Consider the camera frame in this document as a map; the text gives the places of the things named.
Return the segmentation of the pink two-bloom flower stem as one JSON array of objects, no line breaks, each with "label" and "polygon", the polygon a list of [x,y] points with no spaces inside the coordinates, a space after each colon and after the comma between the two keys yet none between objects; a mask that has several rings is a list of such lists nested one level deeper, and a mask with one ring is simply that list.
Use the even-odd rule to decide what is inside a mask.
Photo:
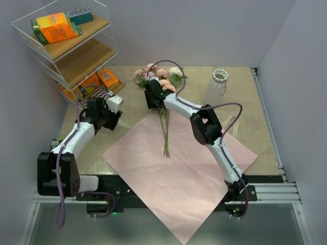
[{"label": "pink two-bloom flower stem", "polygon": [[[148,81],[146,77],[145,70],[137,70],[134,72],[134,80],[139,85],[139,87],[143,87],[145,83]],[[159,77],[159,82],[162,88],[166,85],[170,85],[168,78],[166,77]],[[166,157],[170,157],[169,146],[168,146],[168,130],[169,130],[169,119],[170,119],[170,112],[167,109],[158,109],[157,113],[159,115],[161,128],[164,137],[164,150],[163,155]]]}]

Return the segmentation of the peach two-bloom flower stem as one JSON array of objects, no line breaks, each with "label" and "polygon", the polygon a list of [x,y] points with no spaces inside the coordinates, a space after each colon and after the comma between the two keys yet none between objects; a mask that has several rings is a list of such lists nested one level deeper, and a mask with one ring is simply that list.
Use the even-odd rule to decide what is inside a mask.
[{"label": "peach two-bloom flower stem", "polygon": [[[160,80],[159,81],[163,91],[165,90],[170,90],[172,92],[176,92],[176,88],[174,85],[172,85],[168,80]],[[169,121],[170,121],[170,110],[168,109],[160,109],[158,112],[160,123],[161,123],[161,128],[163,132],[163,137],[164,137],[164,150],[163,154],[166,157],[170,157],[170,152],[169,152],[169,143],[168,143],[168,138],[169,138]]]}]

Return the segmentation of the beige ribbon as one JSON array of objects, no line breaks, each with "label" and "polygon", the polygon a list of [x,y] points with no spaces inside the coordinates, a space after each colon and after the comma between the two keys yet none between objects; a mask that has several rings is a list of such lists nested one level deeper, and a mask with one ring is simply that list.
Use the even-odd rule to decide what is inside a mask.
[{"label": "beige ribbon", "polygon": [[[222,126],[223,128],[226,128],[227,126],[231,126],[231,129],[232,129],[232,133],[231,135],[237,139],[237,136],[238,136],[238,130],[239,130],[239,121],[237,120],[234,124],[232,124],[232,120],[235,119],[236,117],[235,116],[230,116],[228,117],[223,123],[222,123]],[[123,122],[121,119],[119,120],[118,122],[118,125],[122,126],[123,128],[127,129],[127,130],[130,130],[132,128],[131,125]]]}]

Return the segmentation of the purple pink wrapping paper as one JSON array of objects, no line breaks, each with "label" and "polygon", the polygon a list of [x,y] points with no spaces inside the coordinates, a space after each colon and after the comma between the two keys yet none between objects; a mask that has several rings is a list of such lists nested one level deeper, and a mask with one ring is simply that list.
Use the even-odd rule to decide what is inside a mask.
[{"label": "purple pink wrapping paper", "polygon": [[104,154],[143,203],[186,244],[227,192],[211,152],[193,136],[190,122],[171,112],[168,146],[152,112]]}]

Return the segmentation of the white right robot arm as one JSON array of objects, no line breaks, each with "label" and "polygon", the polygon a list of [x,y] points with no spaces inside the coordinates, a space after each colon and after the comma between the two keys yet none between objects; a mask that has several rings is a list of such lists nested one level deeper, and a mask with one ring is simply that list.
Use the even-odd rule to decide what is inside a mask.
[{"label": "white right robot arm", "polygon": [[195,139],[209,149],[219,164],[228,196],[235,201],[244,196],[244,201],[248,204],[248,181],[224,143],[226,131],[222,131],[214,107],[191,103],[170,89],[164,90],[156,79],[145,84],[145,97],[148,108],[168,109],[190,120]]}]

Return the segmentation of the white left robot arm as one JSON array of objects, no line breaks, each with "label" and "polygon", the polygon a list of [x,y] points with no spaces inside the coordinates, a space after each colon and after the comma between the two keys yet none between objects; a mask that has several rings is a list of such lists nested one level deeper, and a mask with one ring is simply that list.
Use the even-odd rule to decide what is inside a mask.
[{"label": "white left robot arm", "polygon": [[76,160],[86,144],[102,128],[114,130],[122,111],[123,98],[114,95],[107,99],[91,97],[86,108],[77,111],[71,132],[50,152],[37,158],[37,191],[45,196],[75,197],[87,192],[94,200],[101,200],[106,188],[96,175],[80,175]]}]

